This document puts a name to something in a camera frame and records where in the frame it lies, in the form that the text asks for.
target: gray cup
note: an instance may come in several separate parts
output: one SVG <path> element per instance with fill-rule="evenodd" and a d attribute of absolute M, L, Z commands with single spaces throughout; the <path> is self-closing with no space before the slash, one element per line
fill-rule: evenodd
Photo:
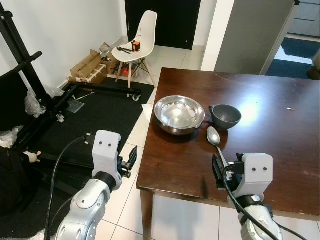
<path fill-rule="evenodd" d="M 212 121 L 219 129 L 233 128 L 241 120 L 241 112 L 233 106 L 219 104 L 209 106 Z"/>

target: doorway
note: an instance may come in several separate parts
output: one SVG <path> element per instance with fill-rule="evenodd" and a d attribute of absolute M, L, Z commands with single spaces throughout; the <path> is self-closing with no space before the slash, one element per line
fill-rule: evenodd
<path fill-rule="evenodd" d="M 189 49 L 194 44 L 201 0 L 125 0 L 128 40 L 137 34 L 145 11 L 158 13 L 155 44 Z"/>

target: metal mixing bowl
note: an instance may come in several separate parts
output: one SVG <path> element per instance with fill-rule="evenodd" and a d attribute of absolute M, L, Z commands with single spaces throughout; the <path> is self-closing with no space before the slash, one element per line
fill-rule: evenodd
<path fill-rule="evenodd" d="M 159 126 L 172 135 L 187 135 L 198 129 L 205 119 L 204 108 L 186 96 L 166 96 L 154 106 Z"/>

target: silver spoon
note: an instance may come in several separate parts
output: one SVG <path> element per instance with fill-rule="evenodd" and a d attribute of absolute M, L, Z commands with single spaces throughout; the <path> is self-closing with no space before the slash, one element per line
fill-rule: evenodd
<path fill-rule="evenodd" d="M 209 143 L 211 143 L 212 145 L 214 145 L 218 149 L 218 152 L 219 152 L 220 157 L 222 159 L 223 166 L 225 168 L 228 167 L 229 164 L 225 160 L 225 158 L 220 150 L 220 147 L 218 146 L 221 141 L 219 133 L 217 132 L 217 130 L 214 127 L 212 127 L 212 126 L 208 127 L 208 130 L 206 131 L 206 138 L 208 139 Z M 228 178 L 230 178 L 232 175 L 230 174 L 230 172 L 227 172 L 227 176 L 228 176 Z"/>

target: white chair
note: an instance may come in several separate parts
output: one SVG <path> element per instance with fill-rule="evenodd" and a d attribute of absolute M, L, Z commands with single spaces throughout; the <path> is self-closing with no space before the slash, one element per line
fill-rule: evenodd
<path fill-rule="evenodd" d="M 115 79 L 116 82 L 118 81 L 123 63 L 129 63 L 128 88 L 130 88 L 132 63 L 133 61 L 138 60 L 139 66 L 141 64 L 144 64 L 145 62 L 144 66 L 147 68 L 147 71 L 151 77 L 154 87 L 157 88 L 154 76 L 152 75 L 149 63 L 146 59 L 146 57 L 152 53 L 155 47 L 157 17 L 158 14 L 150 10 L 146 11 L 143 14 L 134 38 L 136 41 L 140 42 L 140 51 L 131 52 L 131 54 L 128 54 L 123 51 L 119 51 L 116 47 L 112 50 L 112 55 L 118 61 L 120 61 L 119 70 Z M 120 45 L 119 47 L 132 50 L 131 42 Z"/>

